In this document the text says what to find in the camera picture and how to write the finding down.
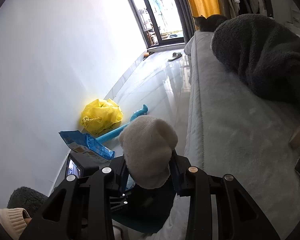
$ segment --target silver screw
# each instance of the silver screw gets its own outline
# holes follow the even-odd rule
[[[198,171],[198,168],[197,167],[194,167],[194,166],[191,166],[188,168],[188,170],[192,173],[196,173]]]
[[[74,181],[74,180],[75,180],[75,176],[73,174],[67,176],[67,181]]]
[[[233,181],[234,177],[233,177],[231,174],[226,174],[226,175],[225,175],[225,179],[226,179],[227,181]]]
[[[110,168],[110,167],[104,167],[104,168],[102,169],[102,172],[103,172],[103,173],[110,173],[110,172],[111,172],[111,168]]]

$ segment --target marble floor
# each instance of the marble floor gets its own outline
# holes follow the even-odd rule
[[[183,56],[169,62],[173,52]],[[124,83],[114,101],[123,112],[122,124],[130,121],[133,112],[146,104],[148,115],[161,118],[174,127],[178,135],[176,152],[184,154],[190,99],[190,68],[183,49],[157,52],[142,61]],[[104,144],[120,156],[123,150],[115,138]]]

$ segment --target trash bag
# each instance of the trash bag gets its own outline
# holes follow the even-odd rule
[[[104,130],[111,130],[113,125],[122,121],[120,107],[112,101],[97,99],[86,105],[81,113],[81,124],[92,135],[97,136]]]

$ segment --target sliding glass door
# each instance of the sliding glass door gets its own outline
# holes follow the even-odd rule
[[[130,0],[149,47],[184,42],[174,0]]]

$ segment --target cat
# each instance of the cat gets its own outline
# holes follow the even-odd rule
[[[193,17],[193,19],[194,24],[199,27],[201,32],[214,32],[221,23],[228,20],[227,17],[220,14],[211,15],[207,19],[202,15]]]

